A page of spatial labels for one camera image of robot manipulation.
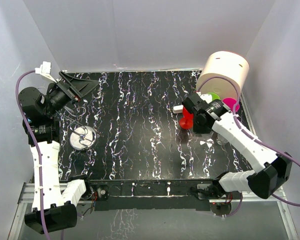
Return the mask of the red wine glass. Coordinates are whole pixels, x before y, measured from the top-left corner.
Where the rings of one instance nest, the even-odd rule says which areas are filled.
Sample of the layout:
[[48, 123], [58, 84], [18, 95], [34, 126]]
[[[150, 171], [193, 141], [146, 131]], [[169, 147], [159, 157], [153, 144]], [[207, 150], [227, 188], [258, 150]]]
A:
[[187, 109], [185, 107], [183, 107], [182, 115], [183, 115], [183, 117], [179, 120], [179, 126], [185, 130], [191, 129], [194, 125], [194, 122], [193, 122], [194, 114], [189, 113], [187, 111]]

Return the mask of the clear wine glass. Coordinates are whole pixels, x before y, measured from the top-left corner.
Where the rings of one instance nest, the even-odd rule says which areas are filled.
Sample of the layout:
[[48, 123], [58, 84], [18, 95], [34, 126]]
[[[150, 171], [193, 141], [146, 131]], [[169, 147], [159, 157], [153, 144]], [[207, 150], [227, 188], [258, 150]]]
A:
[[224, 146], [227, 143], [229, 143], [229, 141], [224, 136], [222, 136], [220, 133], [218, 133], [217, 137], [216, 137], [216, 143], [220, 146]]
[[214, 135], [213, 131], [210, 131], [209, 133], [205, 133], [202, 135], [202, 141], [207, 142], [209, 141]]

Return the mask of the green wine glass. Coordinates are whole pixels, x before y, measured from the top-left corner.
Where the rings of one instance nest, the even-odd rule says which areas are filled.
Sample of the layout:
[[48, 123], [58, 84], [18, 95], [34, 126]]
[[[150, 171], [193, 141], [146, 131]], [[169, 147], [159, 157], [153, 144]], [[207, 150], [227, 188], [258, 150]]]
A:
[[207, 94], [211, 95], [213, 101], [214, 100], [220, 100], [220, 97], [214, 92], [208, 92]]

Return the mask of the magenta wine glass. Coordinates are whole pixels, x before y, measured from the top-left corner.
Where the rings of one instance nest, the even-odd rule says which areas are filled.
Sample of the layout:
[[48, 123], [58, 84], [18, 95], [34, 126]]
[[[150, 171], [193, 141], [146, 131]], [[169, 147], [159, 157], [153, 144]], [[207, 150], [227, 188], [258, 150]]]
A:
[[234, 110], [234, 112], [236, 113], [239, 109], [240, 109], [240, 104], [237, 102], [236, 99], [234, 98], [231, 98], [231, 97], [227, 97], [227, 98], [224, 98], [223, 100], [223, 103], [225, 103], [231, 110]]

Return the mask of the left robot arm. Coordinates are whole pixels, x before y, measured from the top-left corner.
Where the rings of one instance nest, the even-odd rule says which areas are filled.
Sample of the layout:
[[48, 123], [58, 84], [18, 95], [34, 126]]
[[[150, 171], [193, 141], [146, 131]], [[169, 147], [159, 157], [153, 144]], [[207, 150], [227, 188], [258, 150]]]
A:
[[15, 86], [15, 98], [23, 118], [22, 126], [28, 136], [33, 158], [34, 197], [31, 212], [24, 223], [39, 234], [50, 238], [50, 233], [63, 232], [77, 224], [77, 205], [96, 194], [85, 174], [71, 177], [64, 190], [59, 180], [60, 123], [55, 115], [69, 102], [79, 102], [94, 90], [99, 82], [80, 79], [60, 71], [60, 80], [53, 79], [45, 94], [35, 87], [19, 90], [22, 74]]

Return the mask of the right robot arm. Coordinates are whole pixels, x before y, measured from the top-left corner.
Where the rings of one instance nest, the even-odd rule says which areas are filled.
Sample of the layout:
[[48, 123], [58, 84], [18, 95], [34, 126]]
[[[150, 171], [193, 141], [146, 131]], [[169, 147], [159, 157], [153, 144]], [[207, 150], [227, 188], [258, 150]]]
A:
[[230, 192], [253, 192], [259, 198], [267, 199], [289, 179], [292, 168], [290, 155], [264, 147], [248, 129], [239, 126], [231, 109], [221, 100], [208, 103], [193, 93], [182, 105], [193, 114], [193, 131], [196, 134], [209, 131], [220, 134], [252, 168], [244, 172], [220, 174], [205, 188], [205, 195], [223, 199]]

